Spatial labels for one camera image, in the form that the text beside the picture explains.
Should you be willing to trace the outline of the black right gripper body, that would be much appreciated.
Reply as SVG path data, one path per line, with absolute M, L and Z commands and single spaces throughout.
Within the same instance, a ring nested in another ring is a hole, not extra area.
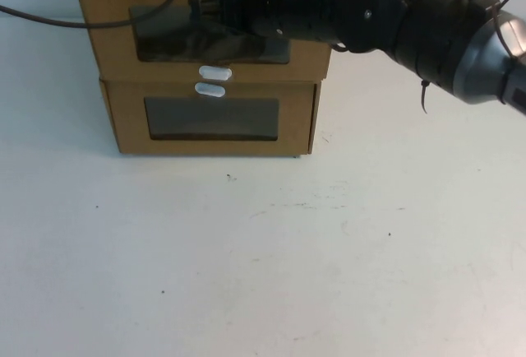
M 315 39 L 308 0 L 222 0 L 230 30 L 266 38 Z

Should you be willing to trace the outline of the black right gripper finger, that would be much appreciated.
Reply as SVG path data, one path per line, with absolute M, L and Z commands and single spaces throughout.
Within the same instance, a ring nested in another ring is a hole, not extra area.
M 192 23 L 224 24 L 222 0 L 188 0 L 189 21 Z

